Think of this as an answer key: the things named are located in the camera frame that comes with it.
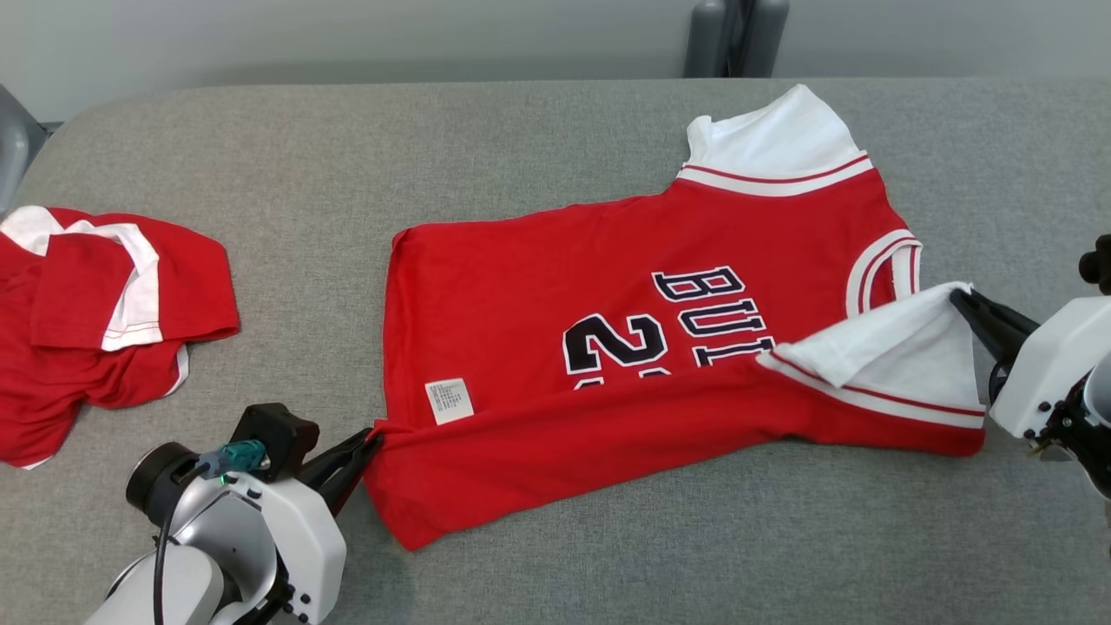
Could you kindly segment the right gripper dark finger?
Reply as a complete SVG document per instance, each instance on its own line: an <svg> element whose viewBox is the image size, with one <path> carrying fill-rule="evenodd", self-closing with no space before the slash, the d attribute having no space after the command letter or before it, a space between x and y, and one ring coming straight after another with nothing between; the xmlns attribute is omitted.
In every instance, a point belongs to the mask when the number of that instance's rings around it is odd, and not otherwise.
<svg viewBox="0 0 1111 625"><path fill-rule="evenodd" d="M1030 319L999 302L953 302L997 364L1011 367L1030 336Z"/></svg>
<svg viewBox="0 0 1111 625"><path fill-rule="evenodd" d="M955 290L949 300L983 343L1023 343L1041 325L975 290Z"/></svg>

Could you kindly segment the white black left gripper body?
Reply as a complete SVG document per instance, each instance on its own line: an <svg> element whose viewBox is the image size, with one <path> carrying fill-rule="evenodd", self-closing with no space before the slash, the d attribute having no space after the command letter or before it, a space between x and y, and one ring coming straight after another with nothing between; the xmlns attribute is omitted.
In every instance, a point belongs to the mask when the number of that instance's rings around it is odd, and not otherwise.
<svg viewBox="0 0 1111 625"><path fill-rule="evenodd" d="M124 573L154 624L318 624L338 599L346 540L297 478L266 480L261 442L196 452L166 443L136 463L126 498L154 523L154 553Z"/></svg>

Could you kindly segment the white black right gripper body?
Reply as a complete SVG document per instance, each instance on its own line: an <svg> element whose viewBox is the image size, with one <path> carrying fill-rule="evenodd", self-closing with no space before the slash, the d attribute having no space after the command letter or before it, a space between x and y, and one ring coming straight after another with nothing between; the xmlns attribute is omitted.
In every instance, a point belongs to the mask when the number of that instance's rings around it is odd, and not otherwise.
<svg viewBox="0 0 1111 625"><path fill-rule="evenodd" d="M1074 420L1108 429L1110 298L1078 298L1024 340L1003 389L989 409L1015 437L1050 426L1055 404L1080 389Z"/></svg>

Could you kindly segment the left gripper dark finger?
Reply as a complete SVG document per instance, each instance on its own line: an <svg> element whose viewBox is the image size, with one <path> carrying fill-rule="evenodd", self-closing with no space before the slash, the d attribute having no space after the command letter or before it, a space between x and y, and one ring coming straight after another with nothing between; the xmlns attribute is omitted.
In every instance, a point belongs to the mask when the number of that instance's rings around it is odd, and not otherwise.
<svg viewBox="0 0 1111 625"><path fill-rule="evenodd" d="M319 494L326 501L333 517L337 517L344 510L346 502L356 491L358 482L366 474L366 467L380 451L383 442L384 437L362 440L352 451L346 452L346 456L340 458L338 468L319 487Z"/></svg>
<svg viewBox="0 0 1111 625"><path fill-rule="evenodd" d="M384 442L384 433L373 429L356 432L350 437L322 451L316 458L306 462L298 472L298 480L310 488L324 490L330 482L353 485L364 475L373 456Z"/></svg>

